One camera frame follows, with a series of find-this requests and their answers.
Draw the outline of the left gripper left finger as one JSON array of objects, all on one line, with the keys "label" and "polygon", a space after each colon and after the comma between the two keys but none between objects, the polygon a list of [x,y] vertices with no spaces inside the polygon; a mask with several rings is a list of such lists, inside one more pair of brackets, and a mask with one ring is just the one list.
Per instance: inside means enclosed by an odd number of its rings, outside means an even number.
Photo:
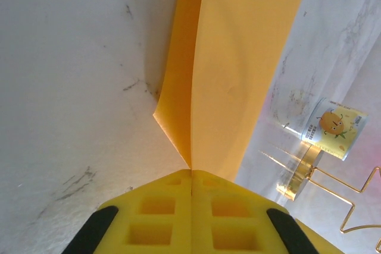
[{"label": "left gripper left finger", "polygon": [[191,175],[176,171],[106,201],[62,254],[190,254]]}]

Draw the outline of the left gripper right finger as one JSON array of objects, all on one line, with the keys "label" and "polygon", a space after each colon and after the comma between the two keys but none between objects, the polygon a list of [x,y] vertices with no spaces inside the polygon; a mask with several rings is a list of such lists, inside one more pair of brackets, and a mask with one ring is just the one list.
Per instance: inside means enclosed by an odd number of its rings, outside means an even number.
[{"label": "left gripper right finger", "polygon": [[272,200],[192,173],[192,254],[344,254]]}]

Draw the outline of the yellow paper sheet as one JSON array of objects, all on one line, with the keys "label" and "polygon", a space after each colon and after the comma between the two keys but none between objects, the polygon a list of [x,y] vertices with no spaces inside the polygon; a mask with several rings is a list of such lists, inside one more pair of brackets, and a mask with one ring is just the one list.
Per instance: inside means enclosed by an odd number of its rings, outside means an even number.
[{"label": "yellow paper sheet", "polygon": [[177,0],[154,118],[192,170],[233,181],[302,0]]}]

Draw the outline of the yellow labelled tin can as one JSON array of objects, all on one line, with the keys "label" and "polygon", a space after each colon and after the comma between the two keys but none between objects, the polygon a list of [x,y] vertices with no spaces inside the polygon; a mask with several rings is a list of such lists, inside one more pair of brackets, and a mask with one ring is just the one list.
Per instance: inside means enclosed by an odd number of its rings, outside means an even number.
[{"label": "yellow labelled tin can", "polygon": [[344,161],[367,124],[368,115],[355,108],[321,98],[314,108],[284,129],[305,143]]}]

